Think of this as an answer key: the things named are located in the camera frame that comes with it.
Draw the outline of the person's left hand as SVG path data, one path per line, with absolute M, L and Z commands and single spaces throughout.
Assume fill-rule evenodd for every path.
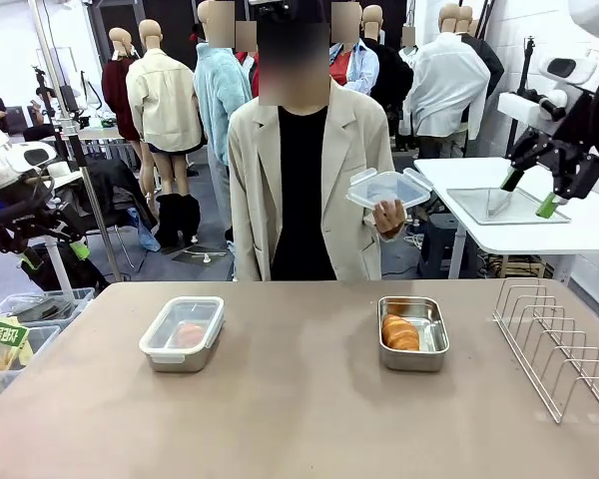
M 399 199 L 392 202 L 381 201 L 374 206 L 372 214 L 375 228 L 385 240 L 391 240 L 397 236 L 406 222 L 403 204 Z

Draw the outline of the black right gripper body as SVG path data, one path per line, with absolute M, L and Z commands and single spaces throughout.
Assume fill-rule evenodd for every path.
M 599 179 L 599 157 L 581 145 L 548 141 L 538 162 L 551 172 L 560 199 L 585 199 Z

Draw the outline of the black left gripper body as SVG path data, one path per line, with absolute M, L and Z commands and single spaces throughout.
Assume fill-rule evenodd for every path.
M 26 215 L 0 212 L 1 252 L 23 253 L 29 240 L 44 236 L 73 241 L 74 229 L 59 211 L 38 210 Z

